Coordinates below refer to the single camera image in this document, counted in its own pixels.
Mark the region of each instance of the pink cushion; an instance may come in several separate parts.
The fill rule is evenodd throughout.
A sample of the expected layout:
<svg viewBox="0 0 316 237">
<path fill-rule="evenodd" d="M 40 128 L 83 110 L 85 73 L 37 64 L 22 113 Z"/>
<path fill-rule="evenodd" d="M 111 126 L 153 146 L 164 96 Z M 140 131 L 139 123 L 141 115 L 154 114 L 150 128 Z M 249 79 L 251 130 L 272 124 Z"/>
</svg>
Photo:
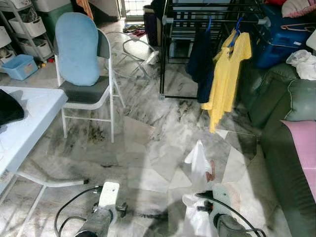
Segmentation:
<svg viewBox="0 0 316 237">
<path fill-rule="evenodd" d="M 274 5 L 283 5 L 286 0 L 266 0 L 265 3 L 270 3 Z"/>
<path fill-rule="evenodd" d="M 316 121 L 284 121 L 290 129 L 297 155 L 316 201 Z"/>
<path fill-rule="evenodd" d="M 300 17 L 316 10 L 316 0 L 287 0 L 282 6 L 283 17 Z"/>
</svg>

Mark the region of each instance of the yellow shirt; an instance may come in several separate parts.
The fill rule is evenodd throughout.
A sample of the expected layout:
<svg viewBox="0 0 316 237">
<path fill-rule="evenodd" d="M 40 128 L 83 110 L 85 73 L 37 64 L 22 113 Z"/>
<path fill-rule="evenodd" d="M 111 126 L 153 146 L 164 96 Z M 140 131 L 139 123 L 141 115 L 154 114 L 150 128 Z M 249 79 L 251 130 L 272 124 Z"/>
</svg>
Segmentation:
<svg viewBox="0 0 316 237">
<path fill-rule="evenodd" d="M 216 63 L 214 80 L 209 101 L 202 104 L 202 109 L 208 110 L 211 118 L 210 132 L 215 131 L 224 112 L 232 111 L 236 93 L 237 78 L 240 62 L 251 57 L 250 37 L 248 33 L 241 33 L 237 38 L 234 51 L 230 55 L 228 45 L 232 42 L 236 31 L 225 40 L 221 52 L 214 57 Z"/>
</svg>

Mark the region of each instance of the wall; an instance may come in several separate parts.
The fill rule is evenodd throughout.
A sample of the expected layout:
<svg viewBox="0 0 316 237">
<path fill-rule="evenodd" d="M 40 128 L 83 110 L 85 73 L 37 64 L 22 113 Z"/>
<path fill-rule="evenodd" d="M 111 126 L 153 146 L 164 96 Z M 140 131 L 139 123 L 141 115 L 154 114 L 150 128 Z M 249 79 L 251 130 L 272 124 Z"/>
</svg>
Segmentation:
<svg viewBox="0 0 316 237">
<path fill-rule="evenodd" d="M 108 14 L 109 16 L 119 16 L 117 0 L 88 0 L 89 3 Z"/>
</svg>

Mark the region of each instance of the marble floor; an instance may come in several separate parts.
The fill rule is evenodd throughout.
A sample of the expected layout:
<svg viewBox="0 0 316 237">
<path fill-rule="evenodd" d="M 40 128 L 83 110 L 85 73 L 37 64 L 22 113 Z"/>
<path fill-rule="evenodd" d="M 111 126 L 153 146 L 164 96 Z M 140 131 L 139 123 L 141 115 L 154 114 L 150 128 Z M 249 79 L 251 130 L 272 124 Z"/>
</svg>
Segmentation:
<svg viewBox="0 0 316 237">
<path fill-rule="evenodd" d="M 120 31 L 122 22 L 105 25 L 104 32 Z M 109 36 L 113 47 L 114 68 L 129 75 L 136 65 L 123 58 L 121 44 L 125 36 Z M 132 42 L 129 49 L 144 56 L 148 49 Z M 215 164 L 210 185 L 223 184 L 237 194 L 232 205 L 255 227 L 270 237 L 290 237 L 288 226 L 272 190 L 258 137 L 246 110 L 236 103 L 225 114 L 216 132 L 208 132 L 209 117 L 196 101 L 159 99 L 159 65 L 148 65 L 147 79 L 118 77 L 127 107 L 115 100 L 115 142 L 110 141 L 109 125 L 95 121 L 69 121 L 69 135 L 63 138 L 58 115 L 30 152 L 21 169 L 36 177 L 40 166 L 58 179 L 88 178 L 87 185 L 47 188 L 24 237 L 54 236 L 53 221 L 58 209 L 79 192 L 102 185 L 120 183 L 118 204 L 127 202 L 127 216 L 111 226 L 114 237 L 180 237 L 186 206 L 183 194 L 190 193 L 191 167 L 184 163 L 198 140 L 204 145 L 205 158 Z M 194 95 L 196 85 L 185 74 L 183 65 L 169 65 L 166 71 L 169 93 Z M 40 69 L 24 81 L 0 75 L 0 85 L 56 88 L 54 64 Z M 93 112 L 67 111 L 91 117 L 108 116 L 107 106 Z M 0 236 L 15 236 L 41 186 L 19 178 L 0 206 Z M 87 193 L 69 205 L 58 225 L 67 217 L 86 217 L 98 201 Z M 72 237 L 82 226 L 69 222 L 62 236 Z"/>
</svg>

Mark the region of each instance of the black cable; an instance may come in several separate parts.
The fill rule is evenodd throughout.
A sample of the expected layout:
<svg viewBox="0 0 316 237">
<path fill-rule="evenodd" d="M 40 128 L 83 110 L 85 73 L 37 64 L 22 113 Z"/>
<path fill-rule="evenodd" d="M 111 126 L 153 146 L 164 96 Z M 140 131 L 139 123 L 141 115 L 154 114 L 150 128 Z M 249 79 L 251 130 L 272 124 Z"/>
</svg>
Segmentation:
<svg viewBox="0 0 316 237">
<path fill-rule="evenodd" d="M 261 234 L 262 234 L 262 236 L 263 237 L 267 237 L 266 236 L 266 233 L 262 230 L 262 229 L 260 229 L 260 228 L 254 228 L 254 229 L 246 229 L 246 230 L 237 230 L 237 229 L 233 229 L 233 228 L 230 228 L 228 225 L 226 225 L 225 224 L 225 222 L 221 222 L 226 228 L 228 228 L 228 229 L 230 229 L 231 231 L 236 231 L 236 232 L 254 232 L 255 230 L 256 231 L 259 231 Z"/>
<path fill-rule="evenodd" d="M 220 200 L 217 200 L 217 199 L 215 199 L 213 197 L 207 197 L 207 199 L 212 200 L 214 202 L 217 202 L 218 204 L 221 204 L 222 206 L 226 207 L 227 209 L 229 209 L 230 211 L 235 213 L 237 216 L 239 216 L 253 230 L 253 232 L 256 234 L 257 237 L 261 237 L 259 235 L 258 231 L 256 230 L 256 228 L 254 228 L 253 225 L 246 218 L 244 218 L 239 212 L 237 212 L 235 209 L 231 208 L 227 204 L 225 204 L 225 203 L 221 202 Z"/>
<path fill-rule="evenodd" d="M 82 217 L 80 217 L 80 216 L 70 216 L 70 217 L 68 217 L 68 218 L 61 224 L 61 226 L 60 226 L 60 229 L 59 229 L 59 232 L 58 232 L 59 236 L 61 236 L 61 232 L 62 232 L 62 230 L 63 230 L 65 224 L 66 224 L 69 220 L 72 220 L 72 219 L 77 219 L 77 220 L 81 220 L 81 221 L 87 221 L 87 219 L 82 218 Z"/>
<path fill-rule="evenodd" d="M 68 206 L 72 201 L 74 201 L 75 199 L 77 199 L 77 198 L 80 197 L 81 195 L 83 195 L 83 194 L 85 194 L 85 193 L 87 193 L 87 192 L 89 192 L 89 191 L 92 191 L 92 190 L 97 191 L 97 193 L 101 193 L 102 188 L 103 188 L 102 186 L 96 186 L 96 187 L 94 187 L 94 188 L 91 188 L 91 189 L 87 189 L 87 190 L 85 190 L 85 191 L 82 191 L 81 193 L 79 193 L 78 195 L 76 195 L 76 196 L 74 196 L 72 199 L 70 199 L 65 205 L 63 205 L 63 206 L 59 209 L 59 211 L 57 212 L 57 214 L 56 214 L 56 216 L 55 216 L 55 220 L 54 220 L 54 231 L 55 231 L 56 237 L 60 237 L 60 233 L 59 233 L 59 231 L 58 231 L 58 229 L 57 229 L 57 220 L 58 220 L 58 216 L 59 216 L 60 212 L 61 212 L 66 206 Z"/>
</svg>

